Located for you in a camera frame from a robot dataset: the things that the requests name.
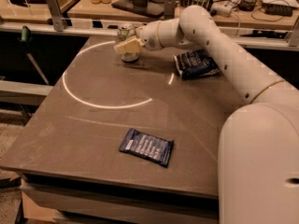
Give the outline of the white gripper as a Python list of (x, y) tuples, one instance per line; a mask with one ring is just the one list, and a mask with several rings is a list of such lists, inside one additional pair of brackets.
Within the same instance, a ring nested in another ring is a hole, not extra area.
[(143, 46), (148, 50), (159, 50), (162, 48), (158, 37), (158, 21), (150, 22), (147, 25), (140, 26), (136, 29), (136, 36), (132, 36), (114, 46), (114, 50), (119, 54), (138, 53)]

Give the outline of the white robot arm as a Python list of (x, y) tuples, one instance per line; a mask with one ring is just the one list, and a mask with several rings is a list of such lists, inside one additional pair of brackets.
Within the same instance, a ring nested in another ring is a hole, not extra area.
[(141, 27), (115, 50), (185, 45), (204, 48), (245, 103), (221, 129), (220, 224), (299, 224), (299, 90), (222, 33), (199, 6)]

